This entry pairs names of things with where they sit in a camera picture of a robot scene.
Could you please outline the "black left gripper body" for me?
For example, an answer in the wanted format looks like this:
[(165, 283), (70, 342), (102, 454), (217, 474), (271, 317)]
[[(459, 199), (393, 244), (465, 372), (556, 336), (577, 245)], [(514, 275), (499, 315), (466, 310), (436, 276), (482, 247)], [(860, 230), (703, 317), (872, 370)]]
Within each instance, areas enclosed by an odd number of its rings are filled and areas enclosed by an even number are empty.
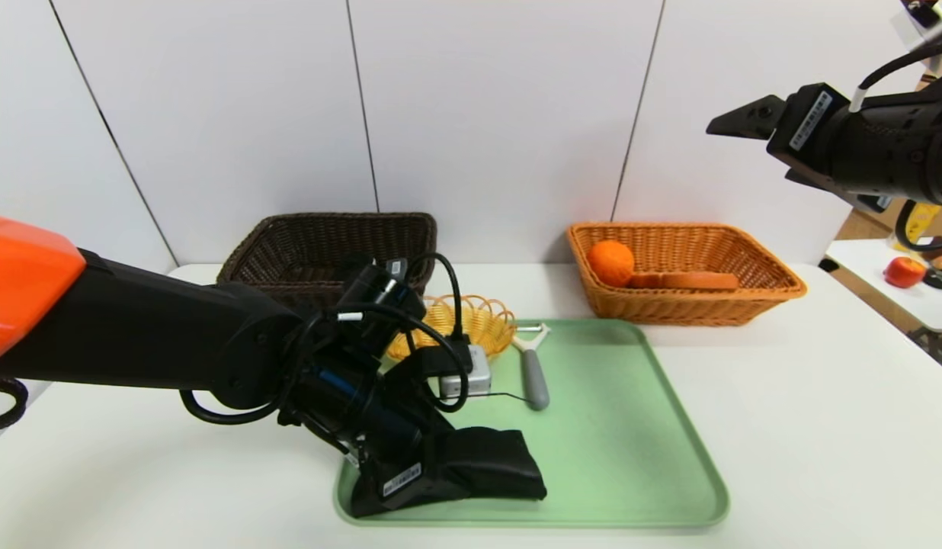
[(370, 395), (359, 427), (359, 482), (375, 486), (381, 500), (412, 484), (444, 482), (439, 449), (444, 417), (432, 404), (401, 406)]

